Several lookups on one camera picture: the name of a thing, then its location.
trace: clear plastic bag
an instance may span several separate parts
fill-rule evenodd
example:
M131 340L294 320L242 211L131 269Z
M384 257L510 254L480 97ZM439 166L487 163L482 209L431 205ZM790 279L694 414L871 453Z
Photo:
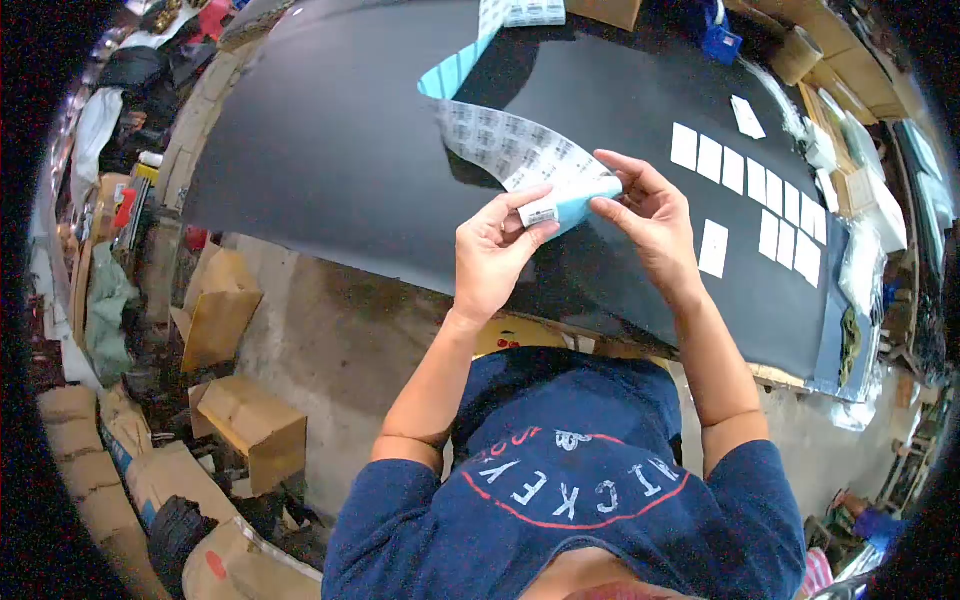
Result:
M857 402L844 402L835 397L815 394L809 396L805 403L829 419L835 427L848 431L863 431L874 420L876 401L883 393L883 380L890 372L890 367L879 361L874 361L869 369L863 379Z
M879 233L865 219L853 219L838 283L853 310L861 315L870 315L874 292L882 285L886 266Z

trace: hand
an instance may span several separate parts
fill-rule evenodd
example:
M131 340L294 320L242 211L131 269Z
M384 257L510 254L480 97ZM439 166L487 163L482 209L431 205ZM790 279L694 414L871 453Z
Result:
M686 196L643 160L609 150L593 155L615 170L624 196L620 202L594 198L590 208L634 241L654 285L674 312L683 310L705 293Z
M514 292L520 271L560 224L543 221L524 230L516 210L550 193L539 185L500 194L457 228L457 287L451 315L479 331Z

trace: red object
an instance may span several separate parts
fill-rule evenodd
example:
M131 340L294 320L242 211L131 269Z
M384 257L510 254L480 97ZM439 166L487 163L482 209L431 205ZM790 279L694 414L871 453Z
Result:
M206 246L206 229L195 228L192 225L186 226L186 233L183 234L183 245L193 252L199 252Z
M136 202L136 190L129 187L123 191L123 202L120 204L120 210L117 210L117 216L113 217L113 226L124 228L130 222L130 213L133 210L133 203Z
M213 0L210 2L197 15L200 32L188 39L187 43L200 43L204 41L204 36L210 36L220 41L220 34L224 32L224 26L220 24L220 21L231 12L233 12L233 3L230 0Z
M224 581L227 578L227 570L224 568L224 562L220 556L213 550L206 551L206 565L210 567L213 576Z

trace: barcode sticker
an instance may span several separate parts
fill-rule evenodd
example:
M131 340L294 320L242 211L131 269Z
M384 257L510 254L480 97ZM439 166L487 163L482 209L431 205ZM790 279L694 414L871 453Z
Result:
M528 228L543 221L560 221L560 212L553 202L537 200L516 210L520 215L520 222Z

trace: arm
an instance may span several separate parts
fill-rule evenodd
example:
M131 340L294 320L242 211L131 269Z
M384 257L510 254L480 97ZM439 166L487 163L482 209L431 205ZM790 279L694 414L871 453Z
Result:
M625 196L621 203L594 198L590 206L636 243L647 273L673 310L703 427L704 476L709 476L734 448L769 439L756 384L700 279L686 197L642 160L603 150L596 157L616 170Z
M443 447L464 395L477 334L507 303L523 266L559 227L548 221L524 230L516 209L549 191L543 185L501 194L457 229L453 308L387 413L371 462L402 458L443 471Z

